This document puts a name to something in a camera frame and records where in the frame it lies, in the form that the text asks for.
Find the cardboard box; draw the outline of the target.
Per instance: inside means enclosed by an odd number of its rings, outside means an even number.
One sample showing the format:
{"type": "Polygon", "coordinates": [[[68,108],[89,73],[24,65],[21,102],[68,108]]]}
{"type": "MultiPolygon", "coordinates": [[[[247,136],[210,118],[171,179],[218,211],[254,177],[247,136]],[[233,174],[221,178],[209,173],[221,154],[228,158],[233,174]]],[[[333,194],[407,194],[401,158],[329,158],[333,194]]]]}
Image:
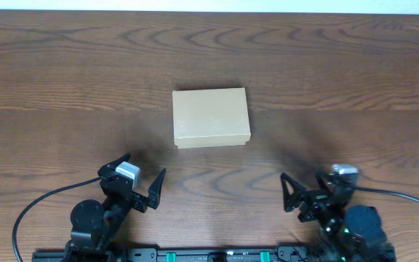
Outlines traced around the cardboard box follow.
{"type": "Polygon", "coordinates": [[[241,146],[251,138],[243,87],[174,91],[172,110],[179,149],[241,146]]]}

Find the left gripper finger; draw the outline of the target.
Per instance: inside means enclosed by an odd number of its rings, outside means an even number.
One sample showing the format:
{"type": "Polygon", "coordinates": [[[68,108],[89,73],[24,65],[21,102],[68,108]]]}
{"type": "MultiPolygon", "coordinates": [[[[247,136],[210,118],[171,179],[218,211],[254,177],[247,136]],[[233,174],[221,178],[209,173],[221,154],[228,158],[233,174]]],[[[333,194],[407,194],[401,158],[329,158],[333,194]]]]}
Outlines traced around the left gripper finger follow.
{"type": "Polygon", "coordinates": [[[160,204],[161,190],[165,175],[166,169],[164,168],[148,188],[148,206],[152,209],[156,210],[160,204]]]}
{"type": "Polygon", "coordinates": [[[125,155],[119,157],[118,159],[113,160],[112,162],[109,162],[107,164],[104,164],[99,170],[99,175],[114,175],[116,173],[116,168],[122,163],[122,162],[128,162],[131,157],[130,153],[126,153],[125,155]]]}

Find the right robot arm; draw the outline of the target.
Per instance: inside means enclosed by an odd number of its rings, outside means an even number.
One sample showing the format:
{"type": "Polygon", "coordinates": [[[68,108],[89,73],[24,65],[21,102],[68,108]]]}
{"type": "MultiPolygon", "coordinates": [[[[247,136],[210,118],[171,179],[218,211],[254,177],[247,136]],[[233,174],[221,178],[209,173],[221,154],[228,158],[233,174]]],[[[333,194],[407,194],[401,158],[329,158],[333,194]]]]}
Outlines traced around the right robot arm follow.
{"type": "Polygon", "coordinates": [[[395,261],[382,221],[374,207],[347,207],[355,192],[359,169],[334,164],[318,171],[316,190],[308,190],[287,173],[280,175],[284,211],[299,209],[302,223],[316,221],[321,241],[306,248],[306,261],[395,261]]]}

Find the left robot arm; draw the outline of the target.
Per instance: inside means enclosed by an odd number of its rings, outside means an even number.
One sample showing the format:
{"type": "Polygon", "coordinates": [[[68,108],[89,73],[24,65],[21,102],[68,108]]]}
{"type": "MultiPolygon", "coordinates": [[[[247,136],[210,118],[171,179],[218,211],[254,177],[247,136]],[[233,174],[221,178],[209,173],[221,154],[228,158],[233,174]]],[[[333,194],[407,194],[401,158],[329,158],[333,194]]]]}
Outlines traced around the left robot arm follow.
{"type": "Polygon", "coordinates": [[[140,168],[129,163],[127,153],[97,172],[105,200],[88,199],[71,211],[71,246],[64,261],[128,261],[129,251],[113,241],[131,210],[145,213],[159,206],[166,175],[162,170],[148,188],[148,195],[134,191],[140,168]]]}

